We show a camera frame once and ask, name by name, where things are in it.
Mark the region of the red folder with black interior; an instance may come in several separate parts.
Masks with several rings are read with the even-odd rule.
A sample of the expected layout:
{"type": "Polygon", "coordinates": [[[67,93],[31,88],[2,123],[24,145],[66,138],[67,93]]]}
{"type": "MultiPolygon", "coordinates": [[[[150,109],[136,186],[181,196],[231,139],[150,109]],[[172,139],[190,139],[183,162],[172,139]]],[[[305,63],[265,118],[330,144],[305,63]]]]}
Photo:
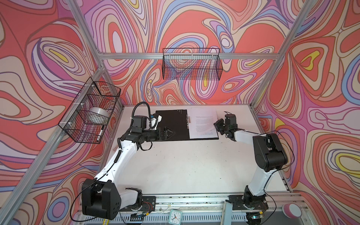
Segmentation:
{"type": "Polygon", "coordinates": [[[188,111],[186,109],[177,110],[157,110],[156,114],[162,117],[158,123],[158,128],[168,128],[173,134],[167,141],[200,141],[200,140],[218,140],[218,134],[215,132],[210,137],[190,138],[188,128],[188,111]]]}

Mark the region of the printed paper sheet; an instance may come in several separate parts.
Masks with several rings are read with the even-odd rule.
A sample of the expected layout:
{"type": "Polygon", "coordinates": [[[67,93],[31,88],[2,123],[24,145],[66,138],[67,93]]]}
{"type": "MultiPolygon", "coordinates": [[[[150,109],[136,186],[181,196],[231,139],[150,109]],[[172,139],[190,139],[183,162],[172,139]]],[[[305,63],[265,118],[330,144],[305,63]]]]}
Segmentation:
{"type": "Polygon", "coordinates": [[[217,121],[217,112],[212,107],[192,107],[188,111],[189,138],[218,139],[218,132],[214,126],[217,121]]]}

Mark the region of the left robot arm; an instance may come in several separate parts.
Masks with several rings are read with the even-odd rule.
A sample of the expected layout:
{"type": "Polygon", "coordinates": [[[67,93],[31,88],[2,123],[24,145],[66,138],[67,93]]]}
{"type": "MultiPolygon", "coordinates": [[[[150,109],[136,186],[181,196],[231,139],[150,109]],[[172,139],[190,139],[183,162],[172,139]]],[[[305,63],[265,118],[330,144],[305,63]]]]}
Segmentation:
{"type": "Polygon", "coordinates": [[[82,185],[82,213],[95,218],[114,219],[126,207],[141,208],[142,190],[134,187],[118,187],[115,183],[121,177],[131,158],[144,142],[166,141],[175,136],[171,129],[129,128],[118,138],[118,149],[106,166],[82,185]]]}

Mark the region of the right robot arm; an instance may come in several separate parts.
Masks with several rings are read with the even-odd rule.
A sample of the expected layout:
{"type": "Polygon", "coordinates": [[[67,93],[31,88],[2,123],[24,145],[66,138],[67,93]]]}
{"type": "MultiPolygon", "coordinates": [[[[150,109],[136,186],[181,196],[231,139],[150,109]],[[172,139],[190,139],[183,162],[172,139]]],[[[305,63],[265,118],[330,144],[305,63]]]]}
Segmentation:
{"type": "Polygon", "coordinates": [[[234,142],[252,145],[257,168],[245,188],[243,202],[247,207],[255,202],[263,202],[272,175],[288,163],[288,156],[278,135],[260,134],[238,128],[234,114],[227,114],[224,119],[216,121],[214,127],[217,132],[234,142]]]}

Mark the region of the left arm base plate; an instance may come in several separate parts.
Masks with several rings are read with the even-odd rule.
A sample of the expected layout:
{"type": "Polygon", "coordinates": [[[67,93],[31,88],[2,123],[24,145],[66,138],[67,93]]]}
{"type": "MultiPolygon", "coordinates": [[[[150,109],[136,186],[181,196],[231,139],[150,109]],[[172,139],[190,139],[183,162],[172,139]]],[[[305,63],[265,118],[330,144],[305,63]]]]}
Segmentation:
{"type": "Polygon", "coordinates": [[[155,211],[156,197],[143,195],[141,189],[127,187],[120,193],[121,212],[152,212],[155,211]]]}

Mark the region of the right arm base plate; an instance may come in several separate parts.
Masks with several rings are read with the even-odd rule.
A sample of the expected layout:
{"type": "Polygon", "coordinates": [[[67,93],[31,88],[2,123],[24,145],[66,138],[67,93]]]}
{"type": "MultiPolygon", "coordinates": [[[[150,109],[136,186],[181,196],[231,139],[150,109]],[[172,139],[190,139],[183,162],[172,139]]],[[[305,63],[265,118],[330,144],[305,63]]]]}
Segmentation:
{"type": "Polygon", "coordinates": [[[262,196],[244,196],[229,195],[227,202],[232,204],[233,210],[249,210],[249,211],[267,211],[269,209],[266,201],[266,195],[262,196]]]}

